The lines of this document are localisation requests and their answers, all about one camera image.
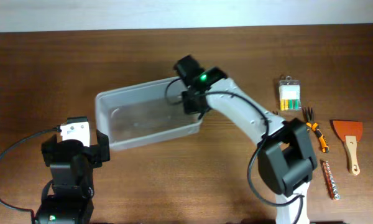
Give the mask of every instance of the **brown wooden surface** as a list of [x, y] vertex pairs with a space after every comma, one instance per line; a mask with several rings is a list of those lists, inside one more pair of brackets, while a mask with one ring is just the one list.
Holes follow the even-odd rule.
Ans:
[[[0, 152], [14, 141], [87, 115], [101, 91], [172, 77], [172, 65], [193, 54], [205, 67], [220, 66], [268, 110], [277, 109], [274, 80], [302, 82], [302, 103], [315, 107], [330, 145], [329, 160], [342, 200], [332, 201], [320, 167], [308, 191], [311, 220], [373, 223], [373, 25], [240, 27], [224, 29], [107, 30], [0, 34]], [[281, 113], [287, 119], [300, 112]], [[359, 120], [361, 173], [347, 170], [330, 119]], [[0, 196], [37, 210], [50, 180], [40, 143], [12, 151], [0, 164]], [[112, 152], [94, 172], [92, 222], [237, 223], [274, 219], [246, 181], [255, 147], [235, 125], [211, 111], [199, 134]], [[254, 170], [254, 182], [274, 196]], [[0, 205], [0, 223], [28, 223], [28, 214]]]

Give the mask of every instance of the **white wall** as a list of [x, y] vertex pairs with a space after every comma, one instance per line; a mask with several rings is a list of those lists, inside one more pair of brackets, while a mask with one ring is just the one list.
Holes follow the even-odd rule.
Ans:
[[0, 0], [0, 32], [373, 22], [373, 0]]

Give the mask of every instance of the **yellow battery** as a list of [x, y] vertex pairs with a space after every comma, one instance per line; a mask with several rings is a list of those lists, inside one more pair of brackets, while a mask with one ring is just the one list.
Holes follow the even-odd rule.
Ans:
[[288, 110], [288, 100], [283, 100], [285, 102], [285, 110]]
[[285, 101], [280, 100], [280, 110], [285, 110]]

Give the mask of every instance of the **white label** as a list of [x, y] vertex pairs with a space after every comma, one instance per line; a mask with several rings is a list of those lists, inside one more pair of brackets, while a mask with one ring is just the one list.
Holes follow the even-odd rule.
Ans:
[[282, 85], [279, 87], [279, 97], [281, 100], [300, 99], [299, 85]]

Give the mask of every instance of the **transparent plastic container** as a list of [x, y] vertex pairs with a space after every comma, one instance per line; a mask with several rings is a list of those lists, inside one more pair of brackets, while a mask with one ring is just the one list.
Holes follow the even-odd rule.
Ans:
[[[169, 105], [164, 98], [167, 78], [105, 91], [95, 98], [97, 129], [109, 137], [112, 150], [130, 149], [197, 133], [202, 120], [187, 115], [183, 105]], [[186, 88], [182, 81], [168, 89], [168, 99], [179, 101]]]

